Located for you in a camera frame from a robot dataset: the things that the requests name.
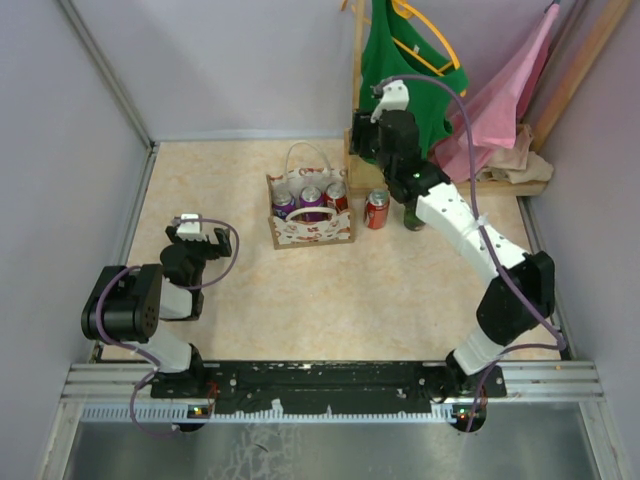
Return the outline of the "red cola can front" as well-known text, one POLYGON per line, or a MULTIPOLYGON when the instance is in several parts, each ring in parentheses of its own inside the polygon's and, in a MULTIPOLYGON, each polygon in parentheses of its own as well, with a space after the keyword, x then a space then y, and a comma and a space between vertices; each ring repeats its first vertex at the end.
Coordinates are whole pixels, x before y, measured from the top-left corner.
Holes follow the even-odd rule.
POLYGON ((390 195, 386 189, 374 189, 365 201, 364 224, 372 230, 382 229, 387 222, 390 195))

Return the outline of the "green glass bottle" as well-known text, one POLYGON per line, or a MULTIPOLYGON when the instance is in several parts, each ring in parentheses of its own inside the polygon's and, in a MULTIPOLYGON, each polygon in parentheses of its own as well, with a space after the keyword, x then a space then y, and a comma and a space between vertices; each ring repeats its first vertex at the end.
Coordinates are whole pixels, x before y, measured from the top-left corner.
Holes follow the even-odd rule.
POLYGON ((416 214, 417 202, 412 201, 404 205, 403 224, 410 231, 417 232, 425 227, 425 223, 416 214))

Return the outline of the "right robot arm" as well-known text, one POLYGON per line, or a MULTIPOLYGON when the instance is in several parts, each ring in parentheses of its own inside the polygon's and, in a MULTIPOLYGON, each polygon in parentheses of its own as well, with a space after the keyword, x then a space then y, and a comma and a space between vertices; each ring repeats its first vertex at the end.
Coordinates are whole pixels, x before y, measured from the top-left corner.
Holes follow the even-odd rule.
POLYGON ((548 254, 526 252, 475 215, 449 176, 422 158, 418 134, 408 111, 357 110, 350 151, 373 158, 390 196, 442 234, 486 285, 478 325, 447 355, 439 392, 466 396, 481 385, 481 371, 553 313, 555 265, 548 254))

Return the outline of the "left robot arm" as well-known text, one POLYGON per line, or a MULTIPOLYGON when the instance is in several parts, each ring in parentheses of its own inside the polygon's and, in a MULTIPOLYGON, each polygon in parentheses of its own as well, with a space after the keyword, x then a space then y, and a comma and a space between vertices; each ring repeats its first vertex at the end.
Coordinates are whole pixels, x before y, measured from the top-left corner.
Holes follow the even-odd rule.
POLYGON ((238 258, 239 234, 231 225, 184 214, 165 228, 169 245, 154 264, 106 266, 84 306, 85 338, 142 356, 153 367, 147 381, 154 398, 204 396, 215 383, 198 349, 166 325, 197 320, 203 289, 227 276, 238 258), (214 239, 203 231, 214 228, 214 239))

